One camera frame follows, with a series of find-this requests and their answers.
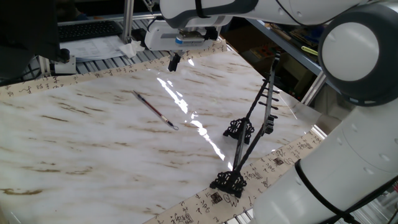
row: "marble surface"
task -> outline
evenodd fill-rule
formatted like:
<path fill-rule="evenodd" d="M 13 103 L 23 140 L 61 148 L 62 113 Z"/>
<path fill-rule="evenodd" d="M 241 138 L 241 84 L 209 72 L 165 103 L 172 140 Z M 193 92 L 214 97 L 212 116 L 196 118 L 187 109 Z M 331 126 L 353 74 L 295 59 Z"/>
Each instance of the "marble surface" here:
<path fill-rule="evenodd" d="M 231 167 L 236 140 L 222 133 L 246 115 L 261 80 L 225 52 L 173 73 L 146 70 L 0 102 L 0 205 L 21 223 L 143 223 Z M 249 162 L 304 135 L 320 116 L 286 93 L 274 97 L 279 119 Z M 255 133 L 263 114 L 258 105 Z"/>

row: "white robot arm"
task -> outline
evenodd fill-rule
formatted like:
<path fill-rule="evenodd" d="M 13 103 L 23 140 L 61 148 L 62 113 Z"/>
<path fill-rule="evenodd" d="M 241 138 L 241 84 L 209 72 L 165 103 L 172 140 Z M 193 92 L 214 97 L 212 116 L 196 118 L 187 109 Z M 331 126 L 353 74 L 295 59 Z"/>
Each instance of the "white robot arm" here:
<path fill-rule="evenodd" d="M 358 106 L 300 165 L 317 192 L 345 211 L 398 176 L 398 3 L 359 4 L 161 0 L 165 20 L 150 27 L 146 44 L 153 50 L 205 48 L 211 39 L 203 38 L 204 27 L 225 25 L 231 16 L 305 25 L 333 19 L 321 37 L 320 65 L 343 97 Z M 171 38 L 156 45 L 166 37 Z M 257 198 L 252 222 L 308 224 L 333 216 L 293 167 Z"/>

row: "calligraphy brush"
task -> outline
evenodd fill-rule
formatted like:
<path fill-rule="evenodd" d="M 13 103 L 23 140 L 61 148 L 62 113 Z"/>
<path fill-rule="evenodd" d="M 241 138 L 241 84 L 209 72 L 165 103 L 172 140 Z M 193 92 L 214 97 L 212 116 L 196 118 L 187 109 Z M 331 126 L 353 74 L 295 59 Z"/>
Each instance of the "calligraphy brush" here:
<path fill-rule="evenodd" d="M 173 123 L 171 123 L 164 115 L 162 115 L 156 108 L 154 108 L 148 101 L 144 99 L 140 94 L 138 94 L 136 91 L 131 92 L 134 96 L 136 96 L 139 100 L 141 100 L 145 105 L 147 105 L 155 114 L 157 114 L 162 120 L 164 120 L 170 127 L 172 127 L 174 130 L 178 130 L 177 126 L 174 126 Z"/>

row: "paper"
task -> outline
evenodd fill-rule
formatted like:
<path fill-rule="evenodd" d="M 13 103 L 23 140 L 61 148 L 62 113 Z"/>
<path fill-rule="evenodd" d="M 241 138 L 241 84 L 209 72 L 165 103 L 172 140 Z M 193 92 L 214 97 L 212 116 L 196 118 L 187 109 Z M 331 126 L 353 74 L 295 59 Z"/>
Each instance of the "paper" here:
<path fill-rule="evenodd" d="M 118 36 L 98 37 L 61 43 L 61 49 L 68 49 L 78 62 L 102 60 L 123 56 L 119 49 L 124 43 Z"/>
<path fill-rule="evenodd" d="M 211 54 L 227 51 L 225 40 L 213 42 L 213 45 L 203 50 L 189 50 L 183 56 L 181 61 L 206 57 Z M 120 68 L 111 68 L 107 70 L 89 72 L 86 74 L 44 77 L 29 82 L 18 83 L 0 87 L 0 100 L 10 99 L 16 96 L 24 96 L 27 94 L 38 93 L 44 90 L 52 90 L 63 86 L 74 85 L 77 83 L 94 80 L 101 77 L 110 77 L 113 75 L 128 75 L 133 72 L 139 72 L 145 69 L 152 69 L 168 65 L 170 57 L 162 57 L 155 60 L 128 65 Z"/>
<path fill-rule="evenodd" d="M 141 41 L 132 40 L 130 44 L 120 46 L 119 49 L 128 57 L 132 58 L 137 55 L 137 52 L 142 52 L 145 47 L 141 47 Z"/>
<path fill-rule="evenodd" d="M 252 208 L 260 194 L 274 184 L 298 159 L 313 151 L 322 139 L 315 132 L 309 131 L 301 138 L 243 167 L 241 173 L 248 184 L 241 198 L 208 187 L 144 224 L 224 223 Z"/>

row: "black metal stand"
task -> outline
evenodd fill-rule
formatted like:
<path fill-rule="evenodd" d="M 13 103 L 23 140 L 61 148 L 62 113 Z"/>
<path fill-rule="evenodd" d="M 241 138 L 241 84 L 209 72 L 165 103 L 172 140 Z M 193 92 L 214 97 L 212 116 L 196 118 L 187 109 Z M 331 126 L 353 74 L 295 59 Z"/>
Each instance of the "black metal stand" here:
<path fill-rule="evenodd" d="M 252 153 L 254 147 L 256 146 L 257 142 L 260 140 L 261 136 L 265 133 L 270 134 L 274 130 L 274 120 L 277 116 L 271 115 L 271 108 L 277 110 L 278 108 L 272 106 L 272 100 L 278 101 L 278 99 L 273 98 L 273 93 L 279 93 L 274 91 L 274 79 L 275 79 L 275 70 L 276 66 L 280 60 L 280 53 L 277 52 L 275 56 L 275 60 L 271 67 L 271 75 L 269 81 L 263 80 L 264 83 L 260 88 L 259 93 L 256 96 L 253 104 L 250 107 L 250 110 L 245 118 L 241 118 L 238 120 L 234 120 L 231 122 L 231 126 L 224 132 L 225 136 L 231 136 L 232 138 L 237 139 L 238 137 L 238 144 L 236 146 L 235 158 L 234 158 L 234 165 L 232 171 L 221 172 L 217 175 L 217 178 L 210 184 L 212 189 L 220 189 L 229 194 L 235 195 L 235 197 L 240 198 L 242 196 L 243 187 L 247 185 L 247 182 L 243 179 L 241 174 L 241 169 L 243 164 L 249 158 L 250 153 Z M 268 90 L 268 94 L 264 95 L 264 90 Z M 266 97 L 267 103 L 259 102 L 260 97 Z M 242 150 L 243 150 L 243 143 L 248 144 L 250 141 L 251 133 L 254 132 L 254 128 L 251 126 L 250 123 L 250 115 L 254 109 L 254 107 L 259 103 L 260 105 L 266 106 L 266 112 L 264 116 L 264 122 L 261 126 L 261 129 L 254 137 L 252 143 L 249 145 L 245 155 L 241 160 Z"/>

